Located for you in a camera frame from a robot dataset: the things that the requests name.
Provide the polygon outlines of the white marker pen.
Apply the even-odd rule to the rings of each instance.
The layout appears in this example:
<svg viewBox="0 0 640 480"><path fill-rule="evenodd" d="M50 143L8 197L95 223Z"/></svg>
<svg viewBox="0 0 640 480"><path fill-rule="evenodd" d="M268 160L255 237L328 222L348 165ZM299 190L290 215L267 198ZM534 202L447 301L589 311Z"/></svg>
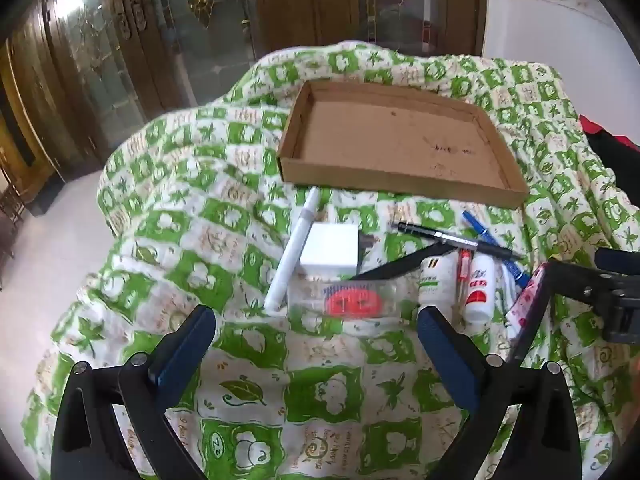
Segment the white marker pen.
<svg viewBox="0 0 640 480"><path fill-rule="evenodd" d="M264 308L268 312L277 312L281 309L282 301L288 290L288 283L291 281L310 229L314 224L319 203L320 188L313 186L309 190L304 206L294 223L291 236L285 245L276 273L273 275L273 280L265 296Z"/></svg>

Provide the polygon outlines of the clear case red insert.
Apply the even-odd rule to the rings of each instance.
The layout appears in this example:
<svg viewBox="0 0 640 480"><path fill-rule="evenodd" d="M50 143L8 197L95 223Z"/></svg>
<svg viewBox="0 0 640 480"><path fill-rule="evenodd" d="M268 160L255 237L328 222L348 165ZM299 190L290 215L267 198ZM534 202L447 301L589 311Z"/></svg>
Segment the clear case red insert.
<svg viewBox="0 0 640 480"><path fill-rule="evenodd" d="M390 281L294 281L288 285L290 309L334 318L388 318L399 312L401 294Z"/></svg>

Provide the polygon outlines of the green white patterned quilt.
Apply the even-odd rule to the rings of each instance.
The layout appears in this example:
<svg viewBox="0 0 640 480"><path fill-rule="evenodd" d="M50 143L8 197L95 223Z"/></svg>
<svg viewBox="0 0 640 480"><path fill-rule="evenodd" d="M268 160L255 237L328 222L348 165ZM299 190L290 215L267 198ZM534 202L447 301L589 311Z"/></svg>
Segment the green white patterned quilt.
<svg viewBox="0 0 640 480"><path fill-rule="evenodd" d="M394 318L273 316L262 307L306 196L277 150L308 80L410 87L482 108L529 188L517 210L475 205L498 242L532 266L591 266L599 247L639 247L639 211L580 130L560 75L539 63L414 58L345 41L266 55L214 102L157 118L108 160L98 204L114 244L55 327L22 421L48 478L58 407L74 364L155 348L198 304L216 339L167 417L212 479L422 479L461 428L416 334L419 277Z"/></svg>

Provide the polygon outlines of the blue marker pen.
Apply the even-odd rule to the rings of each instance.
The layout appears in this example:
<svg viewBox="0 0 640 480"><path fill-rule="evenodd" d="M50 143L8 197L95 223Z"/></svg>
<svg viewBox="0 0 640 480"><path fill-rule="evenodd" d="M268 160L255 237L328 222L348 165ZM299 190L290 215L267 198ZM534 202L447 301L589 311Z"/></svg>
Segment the blue marker pen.
<svg viewBox="0 0 640 480"><path fill-rule="evenodd" d="M516 263L518 255L512 249L501 247L486 226L483 226L469 211L463 211L462 216L477 234L480 240L478 246L485 249L490 248L489 253L503 261L506 270L514 278L515 284L524 289L530 280L530 276Z"/></svg>

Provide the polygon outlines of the shallow cardboard tray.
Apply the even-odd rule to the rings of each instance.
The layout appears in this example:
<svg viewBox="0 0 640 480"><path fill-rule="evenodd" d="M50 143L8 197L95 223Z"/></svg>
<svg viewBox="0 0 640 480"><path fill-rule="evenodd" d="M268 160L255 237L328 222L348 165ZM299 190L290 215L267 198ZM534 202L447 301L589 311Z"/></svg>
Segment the shallow cardboard tray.
<svg viewBox="0 0 640 480"><path fill-rule="evenodd" d="M481 108L435 93L307 81L278 151L283 181L515 209L528 186Z"/></svg>

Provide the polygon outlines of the white dropper bottle red label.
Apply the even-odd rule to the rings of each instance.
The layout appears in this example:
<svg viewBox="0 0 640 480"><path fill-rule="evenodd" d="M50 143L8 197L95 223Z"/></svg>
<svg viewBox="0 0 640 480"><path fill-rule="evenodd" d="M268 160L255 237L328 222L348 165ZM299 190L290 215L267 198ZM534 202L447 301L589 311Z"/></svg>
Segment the white dropper bottle red label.
<svg viewBox="0 0 640 480"><path fill-rule="evenodd" d="M462 318L469 324L491 321L495 310L496 264L491 256L477 252L471 263Z"/></svg>

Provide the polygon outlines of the black gel pen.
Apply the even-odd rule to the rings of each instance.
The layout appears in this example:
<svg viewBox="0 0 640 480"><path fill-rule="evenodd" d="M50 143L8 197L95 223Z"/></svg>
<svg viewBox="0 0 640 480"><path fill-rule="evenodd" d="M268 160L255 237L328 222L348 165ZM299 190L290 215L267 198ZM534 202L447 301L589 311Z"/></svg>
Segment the black gel pen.
<svg viewBox="0 0 640 480"><path fill-rule="evenodd" d="M472 252L482 252L490 255L490 248L485 249L478 246L480 240L472 240L457 234L452 234L442 230L427 228L426 226L418 226L417 224L407 222L392 222L390 226L401 233L410 234L418 237L428 238L429 240L437 240L439 243L449 244L460 249L469 249ZM518 254L518 261L524 260L523 255Z"/></svg>

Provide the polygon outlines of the pink white ointment tube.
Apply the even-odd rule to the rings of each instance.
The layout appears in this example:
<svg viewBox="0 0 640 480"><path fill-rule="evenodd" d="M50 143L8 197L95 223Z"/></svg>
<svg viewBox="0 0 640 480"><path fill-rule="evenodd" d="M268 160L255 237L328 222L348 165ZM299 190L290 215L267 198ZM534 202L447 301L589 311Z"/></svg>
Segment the pink white ointment tube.
<svg viewBox="0 0 640 480"><path fill-rule="evenodd" d="M506 312L506 336L514 340L526 325L526 318L539 292L541 282L546 274L548 263L541 263L534 271L520 296L516 298L510 310Z"/></svg>

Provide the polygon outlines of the red clear lighter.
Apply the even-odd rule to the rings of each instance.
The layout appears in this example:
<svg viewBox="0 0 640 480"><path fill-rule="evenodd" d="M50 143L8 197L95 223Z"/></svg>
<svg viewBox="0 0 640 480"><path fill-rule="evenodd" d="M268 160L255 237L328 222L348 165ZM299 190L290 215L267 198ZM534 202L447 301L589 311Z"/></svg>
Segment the red clear lighter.
<svg viewBox="0 0 640 480"><path fill-rule="evenodd" d="M452 318L454 326L457 326L462 319L461 310L464 306L466 290L468 289L472 258L473 253L469 249L459 250L456 302L454 303L454 317Z"/></svg>

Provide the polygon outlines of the wooden glass cabinet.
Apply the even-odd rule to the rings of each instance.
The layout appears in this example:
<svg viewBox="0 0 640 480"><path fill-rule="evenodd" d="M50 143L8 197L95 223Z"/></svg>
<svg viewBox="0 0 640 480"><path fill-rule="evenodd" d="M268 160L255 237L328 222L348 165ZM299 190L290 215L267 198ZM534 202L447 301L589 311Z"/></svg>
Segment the wooden glass cabinet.
<svg viewBox="0 0 640 480"><path fill-rule="evenodd" d="M43 214L131 133L268 52L349 39L477 54L487 0L1 0L1 183Z"/></svg>

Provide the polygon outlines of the white charger plug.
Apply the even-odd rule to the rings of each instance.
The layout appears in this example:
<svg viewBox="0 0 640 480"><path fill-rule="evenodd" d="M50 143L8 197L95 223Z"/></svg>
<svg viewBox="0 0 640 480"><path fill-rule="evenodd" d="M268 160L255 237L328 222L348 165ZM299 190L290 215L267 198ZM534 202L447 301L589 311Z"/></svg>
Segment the white charger plug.
<svg viewBox="0 0 640 480"><path fill-rule="evenodd" d="M353 276L375 242L373 235L361 232L356 224L314 222L297 272L312 278Z"/></svg>

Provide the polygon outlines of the red black cloth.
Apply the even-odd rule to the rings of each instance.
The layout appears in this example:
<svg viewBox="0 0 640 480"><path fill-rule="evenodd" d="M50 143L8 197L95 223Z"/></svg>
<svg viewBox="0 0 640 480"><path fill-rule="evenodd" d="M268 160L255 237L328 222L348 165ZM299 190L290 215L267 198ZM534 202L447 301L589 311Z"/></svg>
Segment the red black cloth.
<svg viewBox="0 0 640 480"><path fill-rule="evenodd" d="M614 172L617 187L627 194L634 206L639 206L639 145L626 136L613 136L584 115L579 116L579 122L590 148L600 157L603 165Z"/></svg>

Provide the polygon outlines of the white pill bottle green label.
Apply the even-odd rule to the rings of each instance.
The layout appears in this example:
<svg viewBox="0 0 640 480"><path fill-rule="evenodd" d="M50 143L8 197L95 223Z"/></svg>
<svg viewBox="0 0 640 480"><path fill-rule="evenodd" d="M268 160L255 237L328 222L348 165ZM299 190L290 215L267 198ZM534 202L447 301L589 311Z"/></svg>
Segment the white pill bottle green label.
<svg viewBox="0 0 640 480"><path fill-rule="evenodd" d="M427 257L421 262L420 308L435 307L448 322L454 318L457 303L457 265L456 252Z"/></svg>

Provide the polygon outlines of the black marker blue cap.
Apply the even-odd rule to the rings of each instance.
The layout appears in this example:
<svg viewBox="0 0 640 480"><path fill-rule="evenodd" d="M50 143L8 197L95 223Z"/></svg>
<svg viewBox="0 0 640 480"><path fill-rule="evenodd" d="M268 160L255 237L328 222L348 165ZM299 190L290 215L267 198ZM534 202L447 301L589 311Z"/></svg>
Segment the black marker blue cap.
<svg viewBox="0 0 640 480"><path fill-rule="evenodd" d="M385 281L399 278L419 269L424 259L430 257L439 257L447 255L454 250L454 246L449 244L435 243L428 247L423 247L411 254L405 255L394 261L382 264L375 269L357 274L350 278L352 282L356 281Z"/></svg>

